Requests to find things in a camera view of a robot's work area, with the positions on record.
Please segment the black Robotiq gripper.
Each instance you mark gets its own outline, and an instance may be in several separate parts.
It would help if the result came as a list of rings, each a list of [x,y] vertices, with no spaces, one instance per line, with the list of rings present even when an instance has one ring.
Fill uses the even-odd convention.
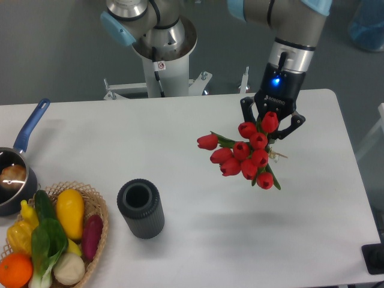
[[[240,100],[244,122],[256,123],[252,110],[254,102],[260,119],[263,119],[268,112],[275,112],[279,121],[291,115],[290,125],[287,128],[282,130],[277,128],[272,133],[269,133],[269,144],[274,144],[276,140],[283,140],[306,121],[303,115],[295,111],[296,100],[305,76],[306,73],[279,70],[268,63],[260,89],[255,96],[244,97]]]

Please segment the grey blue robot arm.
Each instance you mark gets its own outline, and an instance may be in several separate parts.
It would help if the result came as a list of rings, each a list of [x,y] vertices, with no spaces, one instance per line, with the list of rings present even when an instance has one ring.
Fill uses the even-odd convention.
[[[301,90],[331,7],[330,1],[228,1],[228,10],[245,22],[258,22],[277,34],[260,89],[241,101],[245,121],[259,122],[268,112],[290,125],[273,129],[269,143],[294,132],[305,118],[297,112]],[[107,33],[141,57],[148,96],[188,96],[189,56],[197,43],[194,25],[179,11],[178,1],[107,1],[100,16]]]

